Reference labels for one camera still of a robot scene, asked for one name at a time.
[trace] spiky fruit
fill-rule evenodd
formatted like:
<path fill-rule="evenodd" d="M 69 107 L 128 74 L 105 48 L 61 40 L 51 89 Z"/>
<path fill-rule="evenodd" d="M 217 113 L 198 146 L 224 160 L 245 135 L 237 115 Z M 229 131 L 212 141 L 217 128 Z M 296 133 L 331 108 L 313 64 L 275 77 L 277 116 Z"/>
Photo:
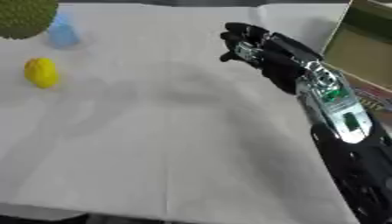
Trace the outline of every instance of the spiky fruit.
<path fill-rule="evenodd" d="M 28 39 L 40 34 L 58 7 L 57 0 L 0 0 L 0 37 Z"/>

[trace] blue plastic cup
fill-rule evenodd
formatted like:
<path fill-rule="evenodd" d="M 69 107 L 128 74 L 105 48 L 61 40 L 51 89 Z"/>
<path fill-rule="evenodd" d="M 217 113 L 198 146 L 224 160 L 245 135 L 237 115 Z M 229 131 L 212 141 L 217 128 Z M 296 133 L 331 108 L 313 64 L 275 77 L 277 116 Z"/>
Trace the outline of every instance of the blue plastic cup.
<path fill-rule="evenodd" d="M 56 48 L 74 46 L 80 42 L 79 37 L 69 22 L 68 16 L 64 13 L 56 15 L 47 32 L 51 43 Z"/>

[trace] black robotic finger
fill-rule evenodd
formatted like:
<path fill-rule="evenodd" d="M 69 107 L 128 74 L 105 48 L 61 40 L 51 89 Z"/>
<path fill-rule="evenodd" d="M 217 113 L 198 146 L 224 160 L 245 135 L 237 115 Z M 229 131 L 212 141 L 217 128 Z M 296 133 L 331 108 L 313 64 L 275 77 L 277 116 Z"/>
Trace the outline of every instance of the black robotic finger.
<path fill-rule="evenodd" d="M 318 60 L 322 60 L 323 59 L 323 57 L 320 54 L 314 52 L 307 45 L 304 45 L 301 42 L 298 42 L 298 41 L 296 41 L 293 38 L 289 38 L 289 37 L 287 37 L 287 36 L 285 36 L 285 35 L 283 35 L 282 33 L 279 33 L 279 32 L 275 32 L 273 34 L 273 36 L 280 38 L 282 41 L 284 41 L 289 46 L 293 46 L 296 49 L 300 49 L 304 53 L 309 53 L 310 55 L 312 55 L 312 57 L 314 57 L 314 58 L 316 58 Z"/>
<path fill-rule="evenodd" d="M 230 60 L 242 60 L 240 57 L 238 57 L 234 52 L 226 52 L 222 56 L 220 56 L 220 61 L 221 62 L 227 62 Z"/>
<path fill-rule="evenodd" d="M 229 50 L 234 49 L 238 45 L 238 43 L 243 41 L 241 36 L 238 36 L 235 33 L 229 31 L 221 33 L 220 38 L 225 40 L 226 46 Z"/>
<path fill-rule="evenodd" d="M 260 43 L 264 34 L 269 32 L 262 27 L 244 23 L 227 23 L 225 27 L 229 32 L 243 37 L 253 45 Z"/>

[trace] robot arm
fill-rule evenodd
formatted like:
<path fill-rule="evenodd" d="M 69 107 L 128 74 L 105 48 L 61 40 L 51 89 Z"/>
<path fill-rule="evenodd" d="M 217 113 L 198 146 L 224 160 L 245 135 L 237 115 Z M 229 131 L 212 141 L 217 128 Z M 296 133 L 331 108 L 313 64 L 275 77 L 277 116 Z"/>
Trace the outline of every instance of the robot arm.
<path fill-rule="evenodd" d="M 392 139 L 357 100 L 343 74 L 309 47 L 261 27 L 228 23 L 228 52 L 295 95 L 335 185 L 361 224 L 392 223 Z"/>

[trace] cardboard box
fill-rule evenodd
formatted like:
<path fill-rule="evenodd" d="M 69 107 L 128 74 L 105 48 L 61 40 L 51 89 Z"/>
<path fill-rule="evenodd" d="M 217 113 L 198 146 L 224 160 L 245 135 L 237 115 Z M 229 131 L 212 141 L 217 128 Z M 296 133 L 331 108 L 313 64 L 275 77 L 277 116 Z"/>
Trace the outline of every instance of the cardboard box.
<path fill-rule="evenodd" d="M 324 55 L 343 70 L 361 103 L 392 125 L 392 8 L 353 0 Z"/>

